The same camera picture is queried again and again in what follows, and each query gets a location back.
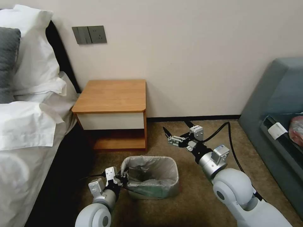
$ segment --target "wall switch panel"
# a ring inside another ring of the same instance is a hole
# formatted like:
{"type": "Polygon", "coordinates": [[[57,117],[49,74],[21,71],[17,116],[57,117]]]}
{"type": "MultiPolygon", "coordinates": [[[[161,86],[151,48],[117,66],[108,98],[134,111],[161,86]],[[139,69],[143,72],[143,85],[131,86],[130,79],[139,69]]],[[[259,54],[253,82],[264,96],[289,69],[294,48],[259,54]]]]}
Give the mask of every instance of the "wall switch panel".
{"type": "Polygon", "coordinates": [[[91,36],[92,43],[107,43],[104,26],[89,26],[88,31],[91,36]]]}
{"type": "Polygon", "coordinates": [[[76,41],[78,44],[91,44],[92,40],[89,35],[88,28],[83,27],[72,27],[76,41]]]}
{"type": "Polygon", "coordinates": [[[104,26],[72,27],[78,44],[107,43],[104,26]]]}

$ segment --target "white tag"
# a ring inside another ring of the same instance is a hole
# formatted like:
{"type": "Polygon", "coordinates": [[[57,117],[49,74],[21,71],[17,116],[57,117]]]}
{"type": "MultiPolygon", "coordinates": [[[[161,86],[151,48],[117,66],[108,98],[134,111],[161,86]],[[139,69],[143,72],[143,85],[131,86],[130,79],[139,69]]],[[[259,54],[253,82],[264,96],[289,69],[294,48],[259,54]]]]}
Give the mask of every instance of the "white tag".
{"type": "Polygon", "coordinates": [[[274,140],[276,140],[281,135],[287,132],[287,130],[281,125],[280,122],[275,123],[267,131],[271,135],[271,137],[273,137],[274,140]]]}

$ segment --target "baseboard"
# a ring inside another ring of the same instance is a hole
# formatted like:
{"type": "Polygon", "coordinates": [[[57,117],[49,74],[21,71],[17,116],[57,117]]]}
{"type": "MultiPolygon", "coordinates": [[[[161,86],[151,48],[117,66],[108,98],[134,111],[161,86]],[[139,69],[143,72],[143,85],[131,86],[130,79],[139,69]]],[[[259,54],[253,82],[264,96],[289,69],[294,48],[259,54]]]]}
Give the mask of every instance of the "baseboard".
{"type": "Polygon", "coordinates": [[[165,121],[195,121],[195,120],[234,120],[239,119],[241,115],[213,115],[213,116],[190,116],[190,117],[155,117],[147,118],[147,122],[165,122],[165,121]]]}

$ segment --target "white drawer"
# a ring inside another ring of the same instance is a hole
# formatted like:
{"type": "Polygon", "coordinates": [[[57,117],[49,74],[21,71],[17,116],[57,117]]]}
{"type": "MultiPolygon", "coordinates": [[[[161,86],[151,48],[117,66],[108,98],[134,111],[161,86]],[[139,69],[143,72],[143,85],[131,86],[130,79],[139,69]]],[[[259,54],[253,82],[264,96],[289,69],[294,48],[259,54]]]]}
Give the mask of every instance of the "white drawer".
{"type": "Polygon", "coordinates": [[[77,114],[84,130],[143,129],[143,113],[77,114]]]}

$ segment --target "trash can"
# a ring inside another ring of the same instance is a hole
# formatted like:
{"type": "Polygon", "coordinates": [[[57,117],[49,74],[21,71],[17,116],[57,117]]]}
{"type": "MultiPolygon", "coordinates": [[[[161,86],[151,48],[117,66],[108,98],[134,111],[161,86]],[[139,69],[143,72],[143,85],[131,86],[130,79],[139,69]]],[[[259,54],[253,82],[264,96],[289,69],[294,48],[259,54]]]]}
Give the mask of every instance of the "trash can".
{"type": "Polygon", "coordinates": [[[165,156],[130,156],[121,164],[128,169],[126,188],[134,199],[164,199],[179,193],[176,162],[165,156]]]}

